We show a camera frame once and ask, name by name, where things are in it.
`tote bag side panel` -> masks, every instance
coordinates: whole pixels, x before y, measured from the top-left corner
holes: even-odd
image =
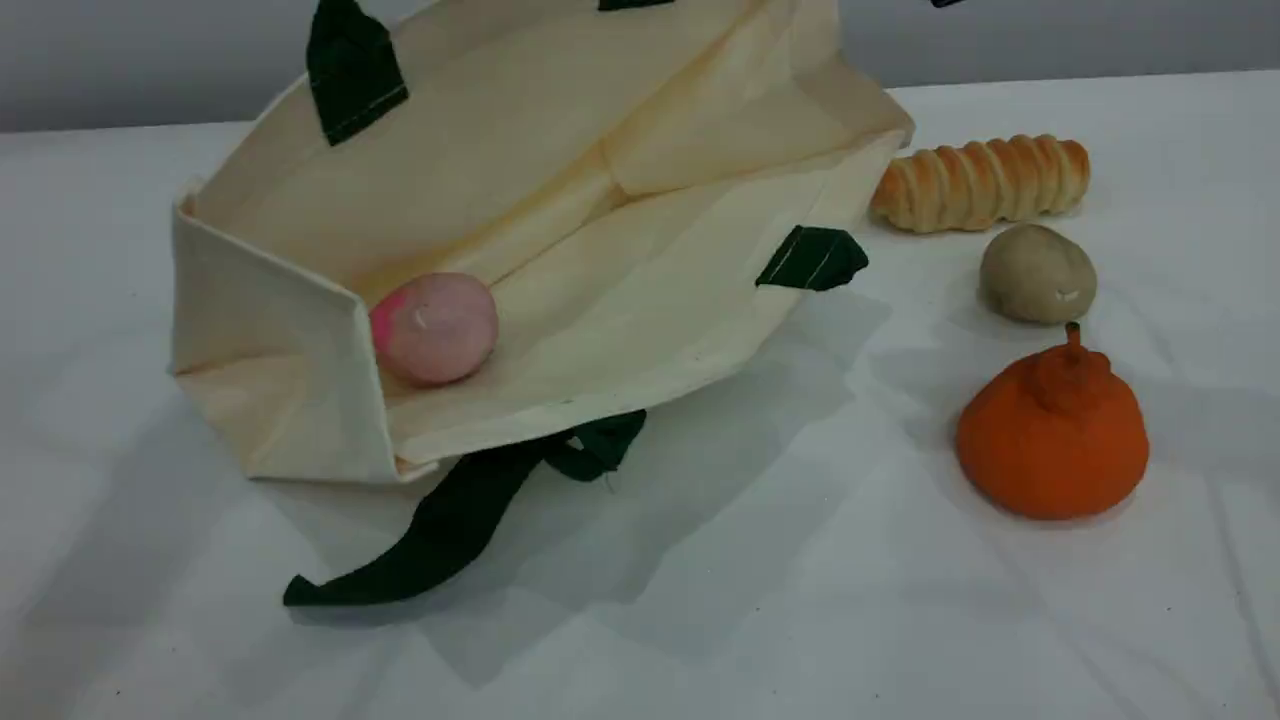
[[[170,372],[252,478],[398,483],[364,306],[173,214]]]

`table surface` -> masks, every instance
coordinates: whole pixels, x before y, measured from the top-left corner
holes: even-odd
[[[244,126],[0,136],[5,716],[1276,717],[1280,72],[895,95],[916,146],[1091,150],[1048,224],[1146,411],[1130,502],[1050,528],[975,497],[955,414],[1061,331],[978,306],[991,233],[868,227],[865,273],[653,413],[608,484],[539,471],[453,583],[333,616],[287,580],[413,500],[244,480],[164,374],[168,204]]]

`bread roll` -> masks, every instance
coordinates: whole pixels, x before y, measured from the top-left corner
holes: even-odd
[[[916,233],[984,231],[1074,206],[1089,187],[1089,154],[1051,135],[947,145],[890,163],[872,213]]]

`canvas tote bag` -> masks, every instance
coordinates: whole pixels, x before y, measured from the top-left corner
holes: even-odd
[[[320,0],[307,77],[174,205],[172,373],[255,478],[616,466],[865,265],[913,126],[840,35],[836,0],[440,0],[392,32]],[[490,286],[498,346],[411,388],[367,310],[445,270]]]

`pink toy egg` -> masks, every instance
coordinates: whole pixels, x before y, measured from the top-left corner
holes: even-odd
[[[483,282],[429,273],[369,314],[381,364],[413,384],[442,386],[480,369],[498,342],[498,306]]]

